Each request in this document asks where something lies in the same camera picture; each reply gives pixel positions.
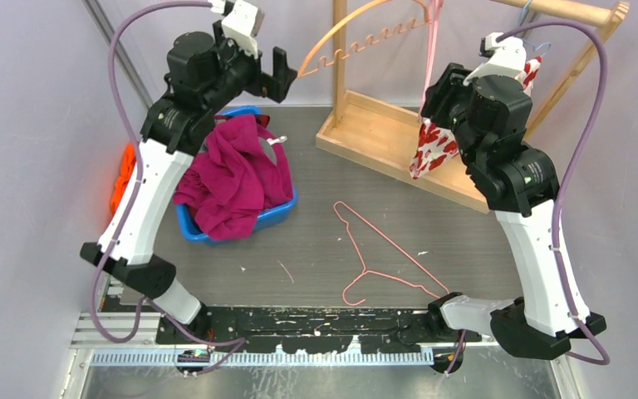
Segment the floral white red garment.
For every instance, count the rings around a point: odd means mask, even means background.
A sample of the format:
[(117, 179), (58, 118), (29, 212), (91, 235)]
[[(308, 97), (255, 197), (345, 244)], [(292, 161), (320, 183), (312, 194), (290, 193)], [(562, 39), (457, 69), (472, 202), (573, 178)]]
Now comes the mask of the floral white red garment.
[[(541, 65), (542, 56), (536, 56), (525, 62), (524, 68), (516, 77), (528, 96), (532, 96), (532, 88)], [(410, 177), (413, 180), (420, 179), (453, 159), (458, 153), (459, 148), (452, 132), (439, 128), (424, 118), (420, 125), (415, 154), (409, 164)]]

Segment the wooden hanger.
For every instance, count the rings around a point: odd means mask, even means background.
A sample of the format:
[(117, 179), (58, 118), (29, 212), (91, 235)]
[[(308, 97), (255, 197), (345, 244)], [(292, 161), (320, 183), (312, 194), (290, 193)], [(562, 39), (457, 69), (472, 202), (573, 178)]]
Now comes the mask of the wooden hanger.
[(333, 67), (369, 47), (430, 26), (436, 22), (437, 13), (443, 7), (441, 1), (414, 1), (417, 14), (413, 17), (383, 27), (364, 28), (360, 31), (351, 27), (353, 22), (364, 22), (371, 12), (387, 3), (387, 1), (369, 1), (341, 17), (309, 49), (299, 66), (297, 77), (300, 79), (308, 77), (322, 69)]

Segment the pink plastic clip hanger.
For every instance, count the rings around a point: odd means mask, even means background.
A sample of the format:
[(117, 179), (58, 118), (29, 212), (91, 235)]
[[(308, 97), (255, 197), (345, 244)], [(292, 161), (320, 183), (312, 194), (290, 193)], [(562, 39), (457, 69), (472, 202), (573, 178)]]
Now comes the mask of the pink plastic clip hanger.
[(428, 89), (434, 69), (434, 59), (436, 54), (436, 47), (438, 41), (438, 31), (439, 31), (439, 20), (441, 16), (441, 12), (444, 6), (444, 0), (434, 0), (429, 4), (429, 27), (428, 27), (428, 46), (426, 53), (426, 63), (425, 63), (425, 78), (424, 78), (424, 87), (422, 91), (422, 98), (420, 103), (420, 109), (423, 108), (426, 102), (426, 90)]

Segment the pink wire hanger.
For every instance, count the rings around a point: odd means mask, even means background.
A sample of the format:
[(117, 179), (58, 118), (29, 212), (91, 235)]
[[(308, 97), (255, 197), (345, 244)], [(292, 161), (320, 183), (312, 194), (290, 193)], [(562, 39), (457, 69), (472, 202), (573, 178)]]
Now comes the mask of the pink wire hanger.
[(412, 253), (395, 242), (377, 225), (344, 201), (333, 204), (332, 210), (341, 225), (337, 243), (347, 247), (350, 277), (341, 290), (341, 300), (349, 307), (367, 307), (378, 303), (378, 293), (385, 295), (414, 294), (418, 299), (432, 301), (451, 293), (437, 273), (420, 262), (421, 255)]

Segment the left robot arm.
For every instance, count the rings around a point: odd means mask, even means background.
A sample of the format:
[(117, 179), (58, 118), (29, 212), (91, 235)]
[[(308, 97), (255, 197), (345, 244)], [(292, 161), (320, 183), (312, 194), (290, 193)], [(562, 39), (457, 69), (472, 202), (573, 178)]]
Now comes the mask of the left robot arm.
[(206, 306), (177, 279), (175, 266), (154, 253), (165, 209), (215, 127), (215, 115), (243, 92), (281, 102), (297, 77), (279, 47), (272, 52), (272, 74), (262, 71), (257, 23), (226, 17), (213, 31), (185, 33), (174, 41), (167, 55), (167, 90), (141, 128), (143, 164), (134, 168), (141, 182), (129, 184), (105, 233), (80, 252), (176, 320), (177, 333), (190, 343), (206, 338), (210, 321)]

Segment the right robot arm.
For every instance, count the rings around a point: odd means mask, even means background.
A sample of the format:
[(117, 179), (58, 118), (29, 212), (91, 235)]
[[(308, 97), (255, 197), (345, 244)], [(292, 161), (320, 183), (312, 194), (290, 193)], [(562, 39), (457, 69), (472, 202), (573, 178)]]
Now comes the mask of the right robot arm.
[(552, 360), (572, 340), (602, 333), (606, 321), (585, 309), (573, 278), (560, 277), (564, 243), (552, 238), (556, 168), (523, 139), (531, 97), (512, 77), (467, 82), (468, 73), (448, 64), (426, 90), (421, 114), (453, 133), (467, 176), (507, 237), (523, 294), (492, 300), (450, 293), (428, 306), (425, 324), (441, 342), (469, 330), (493, 337), (513, 357)]

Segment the white garment label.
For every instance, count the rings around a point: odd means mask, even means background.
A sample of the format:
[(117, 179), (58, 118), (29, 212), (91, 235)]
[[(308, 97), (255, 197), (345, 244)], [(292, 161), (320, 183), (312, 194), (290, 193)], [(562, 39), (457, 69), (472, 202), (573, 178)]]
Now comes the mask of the white garment label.
[(279, 145), (279, 144), (284, 143), (286, 140), (287, 140), (287, 137), (282, 135), (282, 136), (279, 136), (279, 137), (276, 137), (276, 138), (268, 138), (268, 139), (266, 139), (266, 142), (269, 145)]

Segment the wooden clothes rack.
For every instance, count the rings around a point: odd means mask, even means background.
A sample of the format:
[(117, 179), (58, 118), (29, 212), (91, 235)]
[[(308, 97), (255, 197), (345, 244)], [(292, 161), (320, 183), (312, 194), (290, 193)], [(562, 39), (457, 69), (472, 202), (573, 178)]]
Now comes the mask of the wooden clothes rack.
[[(414, 185), (432, 194), (444, 197), (470, 209), (488, 213), (485, 198), (475, 189), (465, 174), (465, 166), (460, 161), (449, 160), (426, 177), (413, 180), (408, 174), (409, 160), (418, 143), (418, 115), (399, 106), (377, 100), (345, 88), (345, 60), (353, 53), (365, 50), (372, 44), (372, 35), (364, 44), (346, 45), (347, 25), (353, 19), (374, 7), (389, 1), (371, 1), (347, 13), (347, 1), (332, 1), (334, 26), (309, 51), (300, 68), (300, 77), (306, 77), (319, 67), (333, 68), (333, 110), (316, 135), (317, 147), (356, 162), (381, 174), (388, 175), (407, 184)], [(410, 29), (425, 26), (428, 21), (428, 7), (425, 1), (412, 1), (419, 5), (420, 18), (412, 18), (404, 24), (386, 28), (378, 34), (388, 39)], [(607, 41), (622, 24), (630, 10), (626, 1), (617, 1), (606, 10), (576, 1), (533, 1), (528, 7), (532, 12), (540, 12), (552, 17), (578, 21), (596, 28), (596, 34)], [(332, 39), (333, 55), (330, 61), (320, 58), (318, 67), (309, 70), (312, 59), (321, 48)], [(542, 124), (551, 110), (562, 99), (566, 91), (585, 70), (596, 50), (592, 42), (587, 43), (565, 75), (559, 80), (528, 122), (527, 138)]]

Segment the orange cloth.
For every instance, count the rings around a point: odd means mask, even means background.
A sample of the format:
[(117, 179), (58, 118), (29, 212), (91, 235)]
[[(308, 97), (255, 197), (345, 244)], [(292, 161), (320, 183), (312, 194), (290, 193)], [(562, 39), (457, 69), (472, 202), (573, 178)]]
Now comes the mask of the orange cloth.
[(134, 146), (129, 143), (123, 151), (121, 156), (119, 173), (115, 179), (114, 188), (109, 200), (109, 209), (111, 215), (114, 215), (125, 193), (126, 187), (129, 184), (130, 178), (133, 175), (136, 165), (136, 155)]

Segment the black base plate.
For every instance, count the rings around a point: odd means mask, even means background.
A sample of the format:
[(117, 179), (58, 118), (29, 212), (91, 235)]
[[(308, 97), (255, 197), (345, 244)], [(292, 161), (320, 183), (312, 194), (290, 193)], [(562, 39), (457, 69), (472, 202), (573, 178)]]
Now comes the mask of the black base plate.
[(457, 371), (451, 359), (459, 334), (431, 326), (413, 308), (206, 308), (188, 330), (226, 347), (191, 348), (176, 362), (197, 372), (203, 363), (227, 367), (426, 365)]

